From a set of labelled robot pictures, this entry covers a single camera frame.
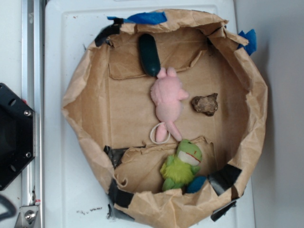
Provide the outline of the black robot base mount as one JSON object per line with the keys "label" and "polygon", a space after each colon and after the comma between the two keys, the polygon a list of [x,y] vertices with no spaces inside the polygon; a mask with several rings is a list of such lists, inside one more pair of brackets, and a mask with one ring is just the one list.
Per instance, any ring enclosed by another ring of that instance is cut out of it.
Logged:
{"label": "black robot base mount", "polygon": [[0,190],[5,190],[34,158],[34,111],[0,84]]}

